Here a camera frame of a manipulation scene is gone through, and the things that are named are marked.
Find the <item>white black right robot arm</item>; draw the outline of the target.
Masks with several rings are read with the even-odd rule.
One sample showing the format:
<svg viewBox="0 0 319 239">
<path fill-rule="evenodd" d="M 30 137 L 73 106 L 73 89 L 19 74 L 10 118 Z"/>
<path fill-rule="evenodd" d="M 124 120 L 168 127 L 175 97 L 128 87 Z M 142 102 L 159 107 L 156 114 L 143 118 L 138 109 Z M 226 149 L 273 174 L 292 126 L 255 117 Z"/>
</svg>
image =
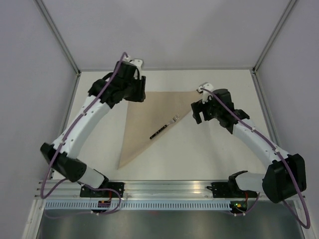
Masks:
<svg viewBox="0 0 319 239">
<path fill-rule="evenodd" d="M 205 83 L 197 89 L 201 100 L 191 104 L 197 124 L 216 119 L 220 126 L 241 140 L 262 162 L 265 173 L 243 170 L 229 176 L 227 190 L 238 197 L 245 191 L 264 193 L 279 203 L 307 188 L 305 161 L 299 154 L 290 154 L 264 136 L 250 116 L 236 109 L 227 89 L 214 90 Z"/>
</svg>

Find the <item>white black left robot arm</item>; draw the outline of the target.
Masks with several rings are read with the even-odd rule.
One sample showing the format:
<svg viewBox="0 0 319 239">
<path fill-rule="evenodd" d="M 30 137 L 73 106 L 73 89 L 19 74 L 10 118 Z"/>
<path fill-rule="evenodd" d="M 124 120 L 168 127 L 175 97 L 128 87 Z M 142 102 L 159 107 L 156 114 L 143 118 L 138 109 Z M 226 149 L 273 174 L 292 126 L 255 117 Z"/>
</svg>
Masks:
<svg viewBox="0 0 319 239">
<path fill-rule="evenodd" d="M 143 102 L 146 77 L 141 74 L 141 59 L 124 58 L 113 72 L 96 80 L 72 123 L 40 151 L 49 166 L 71 182 L 91 187 L 97 197 L 108 194 L 107 177 L 78 159 L 83 144 L 98 122 L 120 101 Z"/>
</svg>

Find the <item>beige cloth napkin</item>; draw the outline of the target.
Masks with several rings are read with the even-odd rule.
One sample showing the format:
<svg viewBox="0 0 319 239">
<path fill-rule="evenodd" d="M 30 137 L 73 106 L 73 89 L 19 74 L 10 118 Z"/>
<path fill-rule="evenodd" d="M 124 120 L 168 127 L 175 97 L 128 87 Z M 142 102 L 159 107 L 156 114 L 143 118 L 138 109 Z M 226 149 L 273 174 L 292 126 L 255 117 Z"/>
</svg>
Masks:
<svg viewBox="0 0 319 239">
<path fill-rule="evenodd" d="M 121 156 L 118 168 L 122 168 L 150 148 L 158 139 L 178 124 L 191 109 L 191 104 L 201 100 L 197 91 L 146 92 L 142 103 L 129 102 Z M 168 123 L 176 114 L 177 122 L 168 126 L 155 138 L 150 136 Z"/>
</svg>

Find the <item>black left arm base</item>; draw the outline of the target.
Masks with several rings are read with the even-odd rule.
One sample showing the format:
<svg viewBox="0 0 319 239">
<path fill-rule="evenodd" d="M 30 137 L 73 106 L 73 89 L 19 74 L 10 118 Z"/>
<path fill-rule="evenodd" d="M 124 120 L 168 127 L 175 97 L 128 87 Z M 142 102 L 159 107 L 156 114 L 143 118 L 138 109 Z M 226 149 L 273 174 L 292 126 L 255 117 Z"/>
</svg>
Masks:
<svg viewBox="0 0 319 239">
<path fill-rule="evenodd" d="M 93 189 L 86 185 L 81 187 L 81 198 L 121 198 L 125 190 L 124 182 L 109 181 L 99 188 Z"/>
</svg>

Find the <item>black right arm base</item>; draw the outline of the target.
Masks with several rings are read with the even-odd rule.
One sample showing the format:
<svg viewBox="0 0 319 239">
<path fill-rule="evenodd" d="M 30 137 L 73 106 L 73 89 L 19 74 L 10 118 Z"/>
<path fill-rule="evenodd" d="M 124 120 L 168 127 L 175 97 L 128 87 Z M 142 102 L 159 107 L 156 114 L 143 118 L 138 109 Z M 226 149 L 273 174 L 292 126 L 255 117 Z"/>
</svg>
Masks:
<svg viewBox="0 0 319 239">
<path fill-rule="evenodd" d="M 258 193 L 254 191 L 242 191 L 239 189 L 231 188 L 227 182 L 212 182 L 209 186 L 206 186 L 206 189 L 211 191 L 214 199 L 248 199 L 256 198 Z"/>
</svg>

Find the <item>black handled silver fork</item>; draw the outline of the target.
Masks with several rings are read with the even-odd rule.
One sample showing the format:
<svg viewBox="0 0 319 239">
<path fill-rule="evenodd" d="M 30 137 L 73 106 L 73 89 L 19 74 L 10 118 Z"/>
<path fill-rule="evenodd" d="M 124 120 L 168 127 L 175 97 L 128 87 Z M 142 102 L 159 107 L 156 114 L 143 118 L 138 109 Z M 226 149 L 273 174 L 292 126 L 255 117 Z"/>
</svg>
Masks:
<svg viewBox="0 0 319 239">
<path fill-rule="evenodd" d="M 152 140 L 153 138 L 155 138 L 158 134 L 160 134 L 163 130 L 165 130 L 168 126 L 170 126 L 171 124 L 177 122 L 177 120 L 179 119 L 180 115 L 176 114 L 168 123 L 166 123 L 164 126 L 162 126 L 159 130 L 157 130 L 154 134 L 152 134 L 150 136 L 150 140 Z"/>
</svg>

